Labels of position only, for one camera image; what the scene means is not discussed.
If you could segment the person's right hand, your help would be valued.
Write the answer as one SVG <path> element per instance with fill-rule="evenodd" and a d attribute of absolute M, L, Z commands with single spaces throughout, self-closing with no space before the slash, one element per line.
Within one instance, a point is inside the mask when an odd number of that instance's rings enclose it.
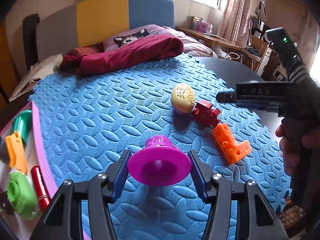
<path fill-rule="evenodd" d="M 275 135 L 277 137 L 281 137 L 279 147 L 282 152 L 282 156 L 284 160 L 285 173 L 288 176 L 293 176 L 300 163 L 300 155 L 298 152 L 293 152 L 293 150 L 291 150 L 290 141 L 286 137 L 286 133 L 283 125 L 280 125 L 276 129 Z M 319 132 L 319 127 L 317 127 L 302 137 L 302 144 L 305 148 L 308 148 L 308 149 L 319 149 L 319 139 L 320 139 L 320 132 Z"/>

